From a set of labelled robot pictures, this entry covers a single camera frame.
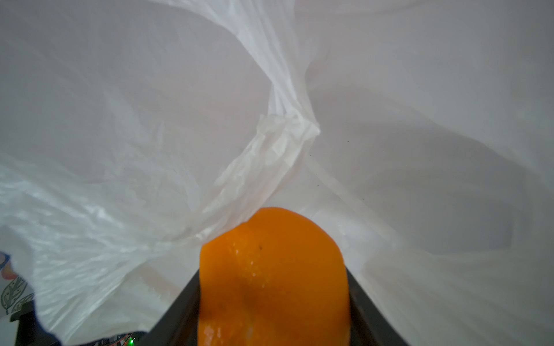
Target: leaf pattern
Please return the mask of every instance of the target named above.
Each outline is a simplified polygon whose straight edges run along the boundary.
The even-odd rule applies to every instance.
[[[31,300],[33,300],[33,297],[34,297],[34,293],[31,293],[31,294],[26,295],[25,297],[21,298],[21,299],[13,306],[12,313],[18,312],[19,310],[21,310],[21,306],[23,306],[23,304],[25,304],[25,303],[30,302]]]
[[[16,302],[17,298],[23,294],[25,288],[27,288],[27,283],[20,276],[13,279],[12,282],[4,288],[0,296],[0,303],[6,310],[6,314],[9,314],[8,309]]]

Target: plastic bag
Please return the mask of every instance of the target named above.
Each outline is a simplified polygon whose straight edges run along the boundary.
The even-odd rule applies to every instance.
[[[150,329],[264,204],[412,345],[552,339],[550,2],[0,6],[0,249],[64,344]]]

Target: leaf drawing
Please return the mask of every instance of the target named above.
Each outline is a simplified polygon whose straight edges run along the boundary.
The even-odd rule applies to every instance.
[[[30,302],[31,300],[33,300],[33,297],[34,297],[34,293],[31,293],[31,294],[26,295],[25,297],[21,298],[21,299],[13,306],[12,313],[18,312],[19,310],[21,310],[21,306],[23,306],[23,304],[25,304],[25,303]]]
[[[2,307],[6,310],[6,314],[9,314],[8,309],[16,302],[23,291],[27,288],[27,283],[20,276],[12,280],[2,291],[0,296],[0,303]]]

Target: white plastic bag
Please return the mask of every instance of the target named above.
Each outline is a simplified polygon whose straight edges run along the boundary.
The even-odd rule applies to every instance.
[[[264,203],[412,345],[550,344],[550,2],[0,6],[0,248],[64,344],[150,329]]]

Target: orange object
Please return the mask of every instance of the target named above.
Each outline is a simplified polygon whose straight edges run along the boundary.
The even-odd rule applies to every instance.
[[[200,252],[199,346],[347,346],[338,246],[309,219],[262,208]]]

